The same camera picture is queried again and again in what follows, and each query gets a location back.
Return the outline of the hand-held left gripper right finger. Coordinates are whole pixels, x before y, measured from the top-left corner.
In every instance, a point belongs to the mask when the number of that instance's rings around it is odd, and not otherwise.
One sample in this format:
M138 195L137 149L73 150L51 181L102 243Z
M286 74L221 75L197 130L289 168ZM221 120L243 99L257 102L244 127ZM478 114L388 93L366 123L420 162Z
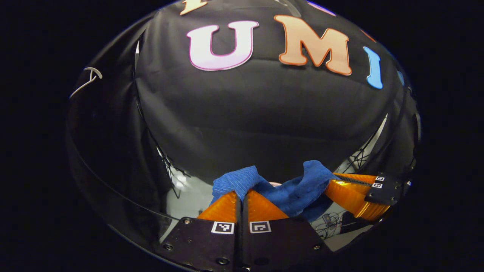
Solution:
M260 193L244 199L244 267L316 270L333 251L303 217L289 217Z

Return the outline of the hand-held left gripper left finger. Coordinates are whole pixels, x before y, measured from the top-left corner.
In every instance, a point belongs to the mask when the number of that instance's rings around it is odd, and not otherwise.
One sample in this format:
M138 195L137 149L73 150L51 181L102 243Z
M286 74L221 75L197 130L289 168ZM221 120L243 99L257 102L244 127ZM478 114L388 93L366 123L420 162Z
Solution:
M198 217L183 217L161 241L157 254L190 272L235 272L240 198L229 192Z

